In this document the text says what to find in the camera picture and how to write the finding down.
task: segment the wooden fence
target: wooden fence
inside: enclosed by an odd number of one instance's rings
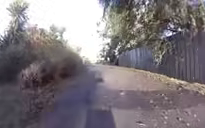
[[[118,65],[152,71],[154,69],[152,52],[147,48],[125,52],[119,56]]]
[[[166,54],[156,71],[152,64],[152,54],[146,48],[137,48],[121,54],[119,65],[205,84],[205,32],[199,32],[193,38],[189,37],[181,34],[171,37],[176,45],[174,54]]]

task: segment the dirt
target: dirt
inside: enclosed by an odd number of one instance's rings
[[[22,121],[24,107],[15,85],[0,85],[0,128],[23,128],[27,123]],[[202,84],[94,65],[58,87],[53,109],[29,128],[205,128]]]

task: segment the vegetation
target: vegetation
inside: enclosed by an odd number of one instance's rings
[[[7,9],[11,21],[5,34],[0,35],[0,82],[15,80],[22,69],[35,61],[58,60],[67,56],[80,59],[63,38],[65,28],[52,25],[47,31],[27,26],[28,7],[27,2],[17,0]]]
[[[81,57],[63,37],[65,28],[29,25],[28,7],[23,0],[11,3],[10,24],[0,35],[0,85],[19,84],[26,112],[22,119],[27,120],[36,119],[53,102],[56,82],[83,68]]]
[[[167,36],[205,30],[205,3],[198,0],[100,0],[106,27],[101,35],[109,41],[101,56],[113,63],[122,52],[149,47],[157,64],[174,45]]]

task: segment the bush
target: bush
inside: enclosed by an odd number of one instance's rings
[[[11,45],[0,50],[0,83],[14,81],[19,72],[26,68],[36,57],[27,46]]]
[[[37,118],[54,102],[55,84],[78,73],[82,60],[69,48],[47,47],[37,51],[38,61],[22,70],[19,83],[24,96],[27,118]]]

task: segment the gravel path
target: gravel path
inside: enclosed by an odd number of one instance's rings
[[[205,128],[205,95],[143,71],[89,66],[66,86],[42,128]]]

